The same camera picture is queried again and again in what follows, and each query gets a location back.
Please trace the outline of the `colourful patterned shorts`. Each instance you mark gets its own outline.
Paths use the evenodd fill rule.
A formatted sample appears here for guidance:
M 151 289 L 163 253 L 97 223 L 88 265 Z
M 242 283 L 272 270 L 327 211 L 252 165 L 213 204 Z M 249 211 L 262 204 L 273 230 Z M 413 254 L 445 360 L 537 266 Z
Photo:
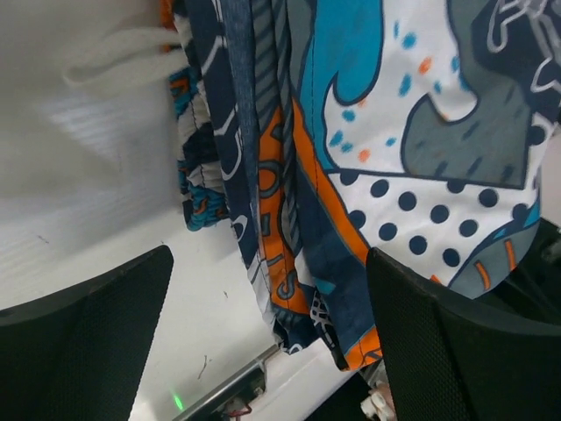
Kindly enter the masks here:
M 560 4 L 164 1 L 63 76 L 167 79 L 187 228 L 229 220 L 280 348 L 356 370 L 381 357 L 370 249 L 477 298 L 534 244 Z

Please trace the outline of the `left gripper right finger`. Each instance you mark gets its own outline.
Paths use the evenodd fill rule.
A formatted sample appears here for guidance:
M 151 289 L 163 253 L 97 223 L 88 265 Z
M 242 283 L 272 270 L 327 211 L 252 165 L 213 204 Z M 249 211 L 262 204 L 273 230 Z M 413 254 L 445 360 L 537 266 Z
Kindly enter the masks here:
M 558 420 L 560 327 L 422 278 L 378 249 L 366 274 L 400 420 Z

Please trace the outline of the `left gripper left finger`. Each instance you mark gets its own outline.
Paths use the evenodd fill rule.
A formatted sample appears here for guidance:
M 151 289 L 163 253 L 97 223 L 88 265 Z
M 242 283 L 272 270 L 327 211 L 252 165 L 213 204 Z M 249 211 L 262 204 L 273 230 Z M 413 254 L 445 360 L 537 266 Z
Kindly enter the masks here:
M 3 420 L 126 420 L 174 265 L 158 246 L 1 311 Z

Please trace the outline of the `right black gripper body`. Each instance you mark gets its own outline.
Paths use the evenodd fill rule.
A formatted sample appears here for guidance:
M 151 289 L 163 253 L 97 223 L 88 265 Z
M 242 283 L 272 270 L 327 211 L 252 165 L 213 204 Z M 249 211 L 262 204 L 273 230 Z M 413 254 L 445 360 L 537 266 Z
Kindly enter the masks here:
M 517 268 L 479 303 L 539 322 L 560 323 L 560 228 L 541 219 Z

